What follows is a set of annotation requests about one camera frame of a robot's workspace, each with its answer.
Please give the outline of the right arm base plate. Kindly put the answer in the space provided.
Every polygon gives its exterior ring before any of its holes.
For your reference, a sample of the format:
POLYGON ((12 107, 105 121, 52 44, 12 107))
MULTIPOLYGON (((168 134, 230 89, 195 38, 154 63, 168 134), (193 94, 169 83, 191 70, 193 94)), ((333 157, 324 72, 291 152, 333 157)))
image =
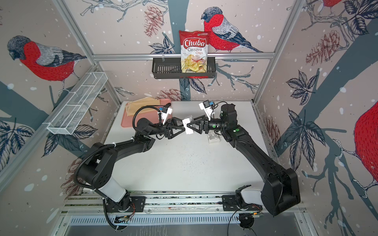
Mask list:
POLYGON ((262 211, 263 207, 257 204, 247 204, 241 198, 236 195, 222 195, 221 201, 218 202, 219 205, 222 205, 223 211, 262 211))

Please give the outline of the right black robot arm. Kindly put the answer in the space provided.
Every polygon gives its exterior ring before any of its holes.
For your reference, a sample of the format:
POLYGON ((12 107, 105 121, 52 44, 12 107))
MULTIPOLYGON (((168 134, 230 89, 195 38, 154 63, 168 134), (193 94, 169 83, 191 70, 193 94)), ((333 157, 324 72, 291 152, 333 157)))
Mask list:
POLYGON ((219 131, 226 142, 246 157, 263 179, 260 204, 270 214, 276 216, 301 202, 297 174, 269 157, 238 124, 235 104, 222 105, 218 119, 211 117, 213 107, 209 101, 200 107, 206 114, 191 122, 183 122, 184 127, 199 134, 219 131))

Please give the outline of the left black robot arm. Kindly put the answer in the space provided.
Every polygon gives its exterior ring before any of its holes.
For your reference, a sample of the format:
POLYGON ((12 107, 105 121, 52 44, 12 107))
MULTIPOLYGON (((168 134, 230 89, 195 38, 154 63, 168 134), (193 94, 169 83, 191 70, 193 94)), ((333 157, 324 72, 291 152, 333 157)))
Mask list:
POLYGON ((139 108, 132 119, 135 135, 130 140, 120 143, 94 144, 90 153, 77 167, 73 177, 74 183, 79 187, 94 190, 103 198, 115 203, 127 201, 128 191, 112 177, 115 164, 128 156, 149 151, 155 142, 155 139, 150 137, 151 135, 172 139, 185 132, 184 126, 177 124, 177 118, 168 118, 172 112, 170 103, 139 108), (147 118, 136 119, 137 115, 145 109, 156 111, 158 115, 156 124, 147 118))

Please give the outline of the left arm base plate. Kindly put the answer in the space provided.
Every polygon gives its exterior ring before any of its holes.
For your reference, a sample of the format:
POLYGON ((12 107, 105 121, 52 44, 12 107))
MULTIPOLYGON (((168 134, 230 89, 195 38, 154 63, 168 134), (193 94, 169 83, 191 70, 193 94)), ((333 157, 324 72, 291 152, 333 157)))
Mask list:
POLYGON ((106 212, 108 213, 139 213, 143 212, 146 202, 146 197, 144 196, 131 196, 123 198, 119 203, 114 202, 111 199, 106 199, 105 204, 103 204, 106 212))

